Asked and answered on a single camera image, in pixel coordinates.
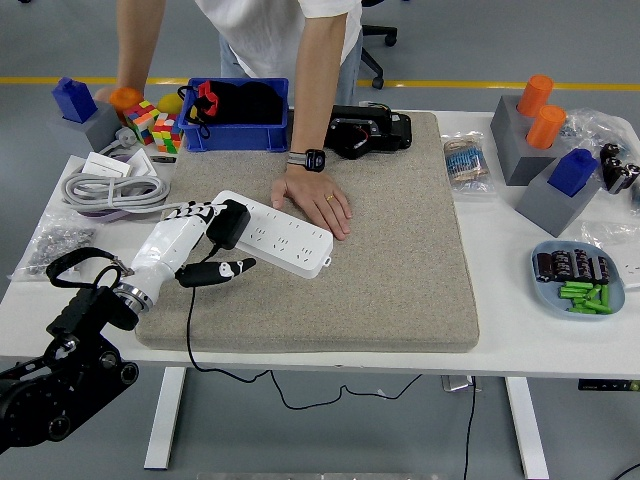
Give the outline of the person's left hand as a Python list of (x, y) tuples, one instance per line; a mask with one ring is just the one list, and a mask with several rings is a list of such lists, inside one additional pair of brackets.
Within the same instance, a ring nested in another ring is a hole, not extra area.
[(299, 207), (311, 223), (330, 231), (336, 239), (345, 240), (351, 233), (351, 206), (328, 174), (288, 165), (272, 184), (272, 207), (280, 210), (286, 198)]

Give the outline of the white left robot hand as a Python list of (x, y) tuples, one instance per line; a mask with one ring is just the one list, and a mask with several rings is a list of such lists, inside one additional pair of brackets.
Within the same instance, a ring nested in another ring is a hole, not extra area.
[(162, 285), (172, 279), (183, 287), (200, 287), (230, 281), (256, 265), (256, 260), (195, 264), (186, 261), (202, 237), (213, 244), (213, 252), (234, 248), (250, 220), (246, 206), (225, 200), (221, 204), (190, 202), (171, 212), (149, 235), (131, 264), (133, 275), (119, 290), (150, 309)]

